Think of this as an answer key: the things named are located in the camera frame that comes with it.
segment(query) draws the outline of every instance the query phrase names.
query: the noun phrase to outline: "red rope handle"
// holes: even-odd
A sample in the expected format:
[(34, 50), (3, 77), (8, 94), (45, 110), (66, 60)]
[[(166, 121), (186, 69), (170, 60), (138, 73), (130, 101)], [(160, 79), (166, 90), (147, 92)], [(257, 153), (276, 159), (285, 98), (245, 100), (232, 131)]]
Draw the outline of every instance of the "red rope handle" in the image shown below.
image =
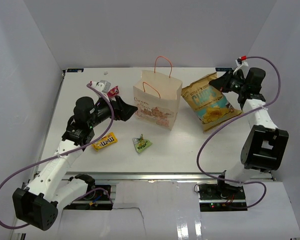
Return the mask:
[(146, 82), (143, 82), (143, 83), (142, 83), (142, 85), (143, 85), (143, 91), (144, 91), (144, 92), (145, 92), (144, 84), (146, 84), (147, 86), (149, 86), (149, 87), (151, 87), (152, 89), (154, 89), (154, 90), (159, 94), (159, 97), (161, 98), (160, 93), (159, 93), (154, 87), (152, 87), (151, 85), (149, 85), (149, 84), (146, 83)]
[(158, 61), (158, 58), (164, 58), (165, 60), (167, 60), (169, 63), (170, 63), (170, 65), (171, 65), (171, 71), (170, 71), (170, 75), (169, 75), (169, 78), (171, 78), (171, 73), (172, 73), (172, 63), (171, 63), (171, 61), (169, 60), (169, 59), (167, 59), (165, 56), (158, 56), (157, 58), (156, 58), (156, 60), (155, 60), (155, 64), (154, 64), (154, 73), (155, 73), (155, 68), (156, 68), (156, 61)]

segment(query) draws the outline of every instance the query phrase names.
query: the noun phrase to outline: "yellow candy package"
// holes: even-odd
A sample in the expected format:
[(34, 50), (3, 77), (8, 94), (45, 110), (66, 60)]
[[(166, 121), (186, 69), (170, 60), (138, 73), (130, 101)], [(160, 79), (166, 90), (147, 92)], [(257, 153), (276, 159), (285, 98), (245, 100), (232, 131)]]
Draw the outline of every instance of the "yellow candy package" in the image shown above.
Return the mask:
[(183, 88), (181, 93), (201, 120), (204, 131), (242, 113), (228, 102), (223, 93), (210, 86), (209, 82), (216, 78), (216, 72), (209, 74)]
[(105, 148), (111, 144), (117, 143), (118, 140), (116, 139), (116, 137), (114, 136), (114, 133), (109, 133), (107, 134), (105, 137), (101, 138), (99, 141), (97, 141), (96, 143), (92, 144), (92, 146), (94, 147), (94, 149), (96, 151)]

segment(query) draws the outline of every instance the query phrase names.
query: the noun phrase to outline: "white wall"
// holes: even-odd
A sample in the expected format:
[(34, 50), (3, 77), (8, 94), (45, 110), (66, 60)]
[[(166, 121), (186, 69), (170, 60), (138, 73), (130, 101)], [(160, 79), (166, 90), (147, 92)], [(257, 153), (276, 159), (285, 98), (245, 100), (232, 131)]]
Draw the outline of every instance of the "white wall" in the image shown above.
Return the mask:
[[(281, 167), (273, 174), (283, 181), (300, 228), (300, 0), (277, 1), (249, 55), (268, 57), (281, 73), (281, 95), (269, 112), (278, 127), (289, 132), (289, 141)], [(273, 71), (260, 61), (249, 63), (269, 73), (263, 92), (272, 99), (277, 88)]]
[[(0, 0), (0, 183), (33, 163), (47, 131), (61, 70), (23, 0)], [(0, 193), (0, 217), (13, 224), (12, 194), (20, 174)], [(9, 230), (0, 227), (0, 240)]]
[(152, 66), (158, 55), (177, 67), (233, 65), (275, 2), (25, 0), (62, 69)]

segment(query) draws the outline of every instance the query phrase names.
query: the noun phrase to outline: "white table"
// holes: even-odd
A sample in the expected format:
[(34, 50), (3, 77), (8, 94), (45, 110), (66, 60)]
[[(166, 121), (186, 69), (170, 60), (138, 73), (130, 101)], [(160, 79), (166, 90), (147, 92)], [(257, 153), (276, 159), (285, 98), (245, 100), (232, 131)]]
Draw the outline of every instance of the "white table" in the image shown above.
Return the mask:
[[(106, 80), (119, 86), (123, 101), (134, 105), (133, 85), (140, 80), (142, 70), (152, 67), (131, 68), (85, 68), (83, 72), (68, 72), (60, 91), (51, 127), (47, 136), (42, 159), (50, 157), (65, 132), (67, 121), (73, 115), (78, 98), (98, 97), (86, 84), (90, 81)], [(160, 67), (158, 72), (169, 74), (170, 68)], [(172, 76), (183, 81), (183, 87), (214, 72), (214, 68), (175, 67)], [(237, 95), (226, 94), (229, 102), (239, 109)], [(94, 128), (98, 137), (109, 124), (106, 120)], [(198, 173), (196, 156), (204, 140), (215, 130), (203, 133), (196, 114), (184, 99), (180, 101), (179, 113), (172, 131), (131, 117), (127, 122), (115, 121), (110, 131), (118, 142), (96, 152), (88, 147), (74, 162), (68, 173)], [(250, 132), (247, 119), (242, 118), (218, 133), (201, 154), (201, 166), (207, 172), (220, 173), (240, 161), (242, 146)], [(132, 138), (144, 135), (153, 145), (143, 153), (134, 149)]]

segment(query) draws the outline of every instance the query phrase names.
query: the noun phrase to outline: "red packet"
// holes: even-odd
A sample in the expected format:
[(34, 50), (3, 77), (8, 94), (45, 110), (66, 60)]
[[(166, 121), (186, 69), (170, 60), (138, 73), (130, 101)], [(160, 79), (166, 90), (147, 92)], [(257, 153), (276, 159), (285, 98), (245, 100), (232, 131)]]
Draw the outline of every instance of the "red packet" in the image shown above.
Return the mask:
[(109, 92), (107, 93), (108, 94), (108, 97), (109, 98), (113, 98), (115, 97), (117, 94), (119, 94), (119, 89), (118, 89), (118, 86), (115, 86), (114, 88), (112, 88), (111, 90), (109, 90)]

